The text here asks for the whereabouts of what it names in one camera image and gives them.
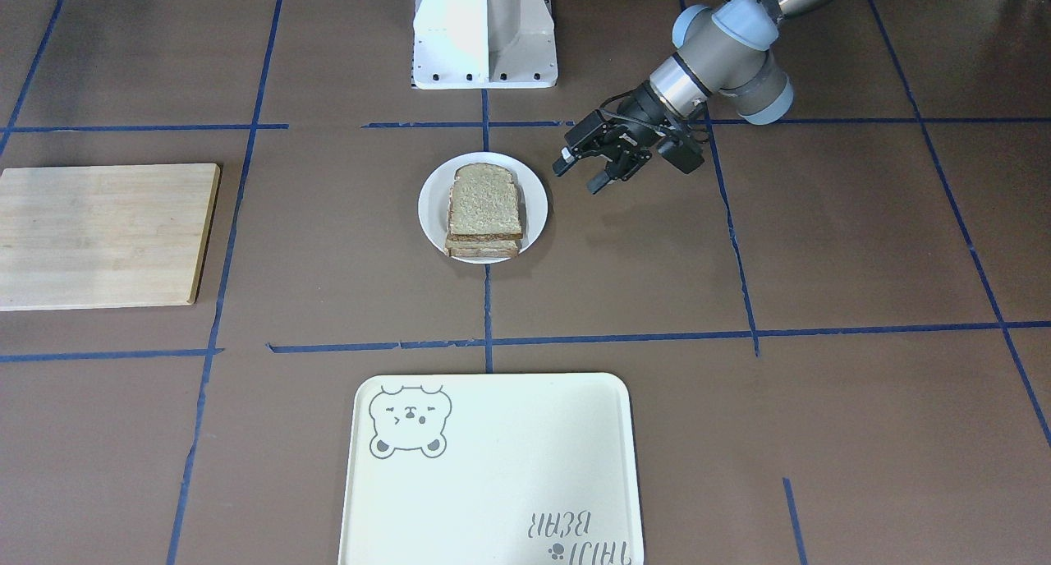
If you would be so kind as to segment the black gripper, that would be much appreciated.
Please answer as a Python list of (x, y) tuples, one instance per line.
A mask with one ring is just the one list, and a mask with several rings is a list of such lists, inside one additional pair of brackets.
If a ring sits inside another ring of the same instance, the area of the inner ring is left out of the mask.
[(668, 111), (653, 87), (638, 85), (627, 93), (613, 96), (573, 125), (564, 135), (566, 146), (553, 163), (552, 171), (562, 177), (582, 158), (607, 158), (604, 169), (588, 182), (596, 195), (611, 182), (627, 180), (650, 162), (652, 149), (668, 137), (675, 137)]

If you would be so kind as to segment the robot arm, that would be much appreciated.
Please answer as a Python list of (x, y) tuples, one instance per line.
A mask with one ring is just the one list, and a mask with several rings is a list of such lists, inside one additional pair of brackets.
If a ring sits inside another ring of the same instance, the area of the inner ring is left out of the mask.
[(633, 177), (653, 156), (694, 172), (704, 161), (704, 140), (691, 123), (705, 114), (714, 96), (731, 101), (750, 124), (776, 122), (791, 108), (795, 91), (772, 44), (785, 20), (818, 11), (823, 1), (727, 0), (720, 7), (681, 11), (668, 59), (633, 90), (607, 98), (573, 125), (553, 172), (560, 177), (583, 158), (601, 158), (604, 168), (588, 182), (593, 194)]

